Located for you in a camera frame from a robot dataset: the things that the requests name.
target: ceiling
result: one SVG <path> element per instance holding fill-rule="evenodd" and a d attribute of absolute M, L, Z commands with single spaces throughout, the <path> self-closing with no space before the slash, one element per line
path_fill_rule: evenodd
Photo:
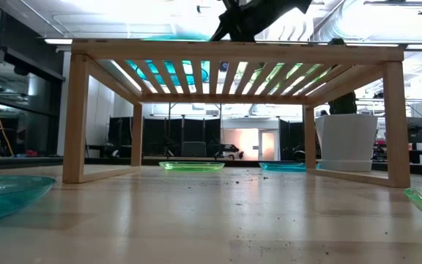
<path fill-rule="evenodd" d="M 310 37 L 340 1 L 313 0 L 307 15 L 292 12 L 256 39 L 278 40 L 286 35 L 298 40 L 304 33 Z M 218 0 L 0 0 L 0 8 L 43 37 L 52 38 L 145 38 L 180 31 L 210 37 L 225 11 Z"/>
<path fill-rule="evenodd" d="M 293 10 L 256 39 L 422 42 L 417 10 L 368 8 L 364 2 L 313 0 L 306 15 Z M 210 37 L 225 10 L 218 0 L 0 0 L 0 8 L 48 38 L 148 38 L 183 32 Z M 405 58 L 422 64 L 422 53 L 407 52 Z"/>

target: doorway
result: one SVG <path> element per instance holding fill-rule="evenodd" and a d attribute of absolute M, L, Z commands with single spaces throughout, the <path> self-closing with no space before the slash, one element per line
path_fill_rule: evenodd
<path fill-rule="evenodd" d="M 279 161 L 279 137 L 277 129 L 259 130 L 259 161 Z"/>

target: black curtain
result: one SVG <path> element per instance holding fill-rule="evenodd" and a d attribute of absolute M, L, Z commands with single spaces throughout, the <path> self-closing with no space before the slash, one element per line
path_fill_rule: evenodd
<path fill-rule="evenodd" d="M 108 142 L 119 147 L 131 145 L 131 117 L 111 117 L 108 125 Z"/>
<path fill-rule="evenodd" d="M 305 151 L 304 149 L 304 123 L 303 122 L 294 122 L 289 124 L 289 147 L 291 150 L 296 149 Z M 301 159 L 303 155 L 294 154 L 294 151 L 291 151 L 291 160 Z"/>
<path fill-rule="evenodd" d="M 169 141 L 171 143 L 170 150 L 174 155 L 182 153 L 182 120 L 170 120 Z"/>
<path fill-rule="evenodd" d="M 166 121 L 145 119 L 143 124 L 143 153 L 162 155 L 166 137 Z"/>
<path fill-rule="evenodd" d="M 206 144 L 221 142 L 221 120 L 206 120 L 204 122 L 204 141 Z"/>
<path fill-rule="evenodd" d="M 292 156 L 289 145 L 289 123 L 279 120 L 279 155 L 282 161 L 289 161 Z"/>
<path fill-rule="evenodd" d="M 203 120 L 185 119 L 183 133 L 183 141 L 185 142 L 204 142 Z"/>
<path fill-rule="evenodd" d="M 207 157 L 214 157 L 214 154 L 219 151 L 221 143 L 221 120 L 206 120 L 204 121 L 204 141 L 207 145 Z"/>

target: plant pot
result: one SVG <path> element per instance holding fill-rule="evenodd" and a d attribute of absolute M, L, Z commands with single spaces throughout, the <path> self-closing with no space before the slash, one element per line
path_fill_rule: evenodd
<path fill-rule="evenodd" d="M 377 117 L 367 114 L 333 114 L 315 120 L 322 150 L 321 169 L 370 172 Z"/>

